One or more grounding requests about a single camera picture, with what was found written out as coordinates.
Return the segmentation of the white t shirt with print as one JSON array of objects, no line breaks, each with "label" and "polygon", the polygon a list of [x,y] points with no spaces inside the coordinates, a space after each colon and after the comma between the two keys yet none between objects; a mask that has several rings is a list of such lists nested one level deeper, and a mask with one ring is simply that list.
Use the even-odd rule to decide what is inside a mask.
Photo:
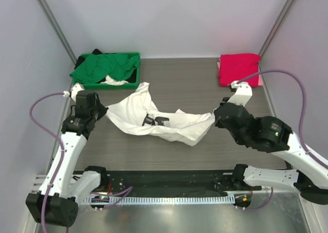
[{"label": "white t shirt with print", "polygon": [[169,142],[195,146],[214,123],[212,113],[190,114],[177,109],[160,112],[152,101],[149,83],[139,84],[134,93],[108,106],[107,118],[122,132],[131,135],[152,135]]}]

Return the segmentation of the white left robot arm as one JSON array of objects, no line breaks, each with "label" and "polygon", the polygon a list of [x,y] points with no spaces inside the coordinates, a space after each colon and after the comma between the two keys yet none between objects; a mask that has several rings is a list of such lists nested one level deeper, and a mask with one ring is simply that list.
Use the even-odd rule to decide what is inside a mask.
[{"label": "white left robot arm", "polygon": [[106,169],[98,166],[89,166],[74,184],[71,183],[77,159],[96,122],[107,113],[107,107],[92,91],[66,91],[62,95],[74,101],[74,111],[63,121],[60,136],[51,133],[59,143],[58,151],[43,184],[26,198],[29,212],[44,232],[47,225],[69,229],[83,200],[94,189],[104,191],[109,185]]}]

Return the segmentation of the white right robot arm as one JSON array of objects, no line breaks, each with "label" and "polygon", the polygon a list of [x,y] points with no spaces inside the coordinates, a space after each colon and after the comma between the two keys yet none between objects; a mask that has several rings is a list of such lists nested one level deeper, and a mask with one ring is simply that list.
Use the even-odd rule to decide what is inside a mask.
[{"label": "white right robot arm", "polygon": [[274,187],[297,192],[312,203],[327,205],[327,160],[306,151],[289,125],[273,116],[253,117],[243,106],[223,103],[214,110],[215,125],[226,129],[238,145],[279,157],[290,170],[237,164],[231,176],[236,189]]}]

